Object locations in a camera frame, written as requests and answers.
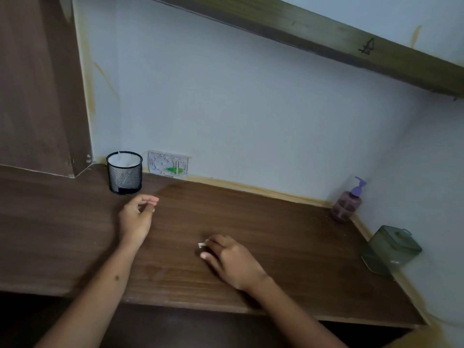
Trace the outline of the person's left forearm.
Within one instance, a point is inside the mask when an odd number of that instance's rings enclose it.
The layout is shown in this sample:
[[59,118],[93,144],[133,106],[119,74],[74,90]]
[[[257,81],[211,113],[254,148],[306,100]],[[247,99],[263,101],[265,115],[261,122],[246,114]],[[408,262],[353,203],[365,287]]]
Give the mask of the person's left forearm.
[[99,348],[125,293],[141,243],[121,241],[34,348]]

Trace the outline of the wooden wall shelf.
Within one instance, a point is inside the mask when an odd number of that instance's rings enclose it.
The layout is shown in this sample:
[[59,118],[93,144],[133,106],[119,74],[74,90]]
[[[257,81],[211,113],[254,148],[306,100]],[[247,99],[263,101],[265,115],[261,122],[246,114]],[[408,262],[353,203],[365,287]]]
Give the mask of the wooden wall shelf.
[[431,93],[464,99],[464,67],[282,0],[153,1]]

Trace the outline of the person's left hand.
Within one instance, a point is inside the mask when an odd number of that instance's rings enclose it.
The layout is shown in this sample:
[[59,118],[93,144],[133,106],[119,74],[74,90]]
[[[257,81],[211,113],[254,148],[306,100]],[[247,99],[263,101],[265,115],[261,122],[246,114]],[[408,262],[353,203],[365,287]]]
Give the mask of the person's left hand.
[[151,215],[140,215],[138,208],[141,206],[157,206],[159,198],[138,194],[132,198],[119,212],[119,243],[121,247],[139,249],[147,237],[151,224]]

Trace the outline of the white paper sheet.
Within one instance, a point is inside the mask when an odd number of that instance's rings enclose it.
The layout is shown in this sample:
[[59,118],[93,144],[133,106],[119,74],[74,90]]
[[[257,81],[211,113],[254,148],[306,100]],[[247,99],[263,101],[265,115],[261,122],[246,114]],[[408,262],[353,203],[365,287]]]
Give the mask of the white paper sheet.
[[115,152],[107,157],[107,164],[117,168],[132,168],[142,163],[142,157],[133,152]]

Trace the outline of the black mesh pen holder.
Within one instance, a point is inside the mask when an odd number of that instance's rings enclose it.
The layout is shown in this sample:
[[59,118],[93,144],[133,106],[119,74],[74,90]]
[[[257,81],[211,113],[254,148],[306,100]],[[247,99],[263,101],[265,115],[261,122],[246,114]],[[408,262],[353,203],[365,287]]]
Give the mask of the black mesh pen holder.
[[117,167],[107,164],[107,171],[108,171],[109,189],[112,193],[117,194],[117,195],[132,195],[132,194],[138,193],[141,190],[142,188],[142,163],[132,168],[117,168]]

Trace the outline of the purple pump soap bottle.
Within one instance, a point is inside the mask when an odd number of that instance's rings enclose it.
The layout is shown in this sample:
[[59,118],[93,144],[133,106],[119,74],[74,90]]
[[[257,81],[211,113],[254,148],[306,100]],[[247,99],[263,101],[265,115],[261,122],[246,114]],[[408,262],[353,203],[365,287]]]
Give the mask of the purple pump soap bottle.
[[330,216],[337,222],[349,221],[363,203],[361,194],[367,182],[360,177],[355,178],[359,181],[358,185],[350,191],[344,191],[330,210]]

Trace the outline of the person's right forearm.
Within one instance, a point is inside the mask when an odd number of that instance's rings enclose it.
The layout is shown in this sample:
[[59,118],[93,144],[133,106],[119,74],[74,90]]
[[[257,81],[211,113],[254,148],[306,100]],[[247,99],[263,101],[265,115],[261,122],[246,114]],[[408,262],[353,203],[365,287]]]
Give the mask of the person's right forearm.
[[270,316],[296,348],[348,348],[336,335],[302,309],[269,276],[242,288]]

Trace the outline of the white wall socket plate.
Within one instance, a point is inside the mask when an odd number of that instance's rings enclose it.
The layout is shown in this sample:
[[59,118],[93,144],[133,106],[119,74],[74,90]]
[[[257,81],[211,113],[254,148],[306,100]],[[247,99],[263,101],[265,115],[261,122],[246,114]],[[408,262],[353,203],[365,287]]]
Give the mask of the white wall socket plate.
[[186,178],[189,157],[185,155],[148,151],[148,172],[155,175]]

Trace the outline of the green transparent plastic container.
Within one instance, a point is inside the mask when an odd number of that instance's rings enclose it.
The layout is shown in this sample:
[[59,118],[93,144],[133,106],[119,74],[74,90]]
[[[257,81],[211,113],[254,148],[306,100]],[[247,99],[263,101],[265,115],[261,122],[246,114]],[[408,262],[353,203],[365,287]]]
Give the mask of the green transparent plastic container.
[[382,225],[361,252],[361,259],[373,273],[389,276],[423,251],[406,229]]

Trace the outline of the person's right hand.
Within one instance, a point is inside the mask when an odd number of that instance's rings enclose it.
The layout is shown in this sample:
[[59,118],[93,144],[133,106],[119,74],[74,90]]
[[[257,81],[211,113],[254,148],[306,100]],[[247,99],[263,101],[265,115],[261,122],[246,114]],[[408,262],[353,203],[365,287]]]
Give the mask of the person's right hand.
[[219,277],[237,290],[247,293],[270,279],[250,251],[230,236],[212,235],[205,240],[206,252],[216,256],[222,263]]

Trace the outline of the brown wooden cabinet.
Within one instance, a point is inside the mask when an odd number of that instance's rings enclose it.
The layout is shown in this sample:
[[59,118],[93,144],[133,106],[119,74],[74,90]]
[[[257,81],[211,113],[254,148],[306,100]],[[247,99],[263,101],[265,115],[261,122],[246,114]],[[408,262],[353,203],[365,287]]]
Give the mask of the brown wooden cabinet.
[[72,0],[0,0],[0,165],[75,178],[91,163]]

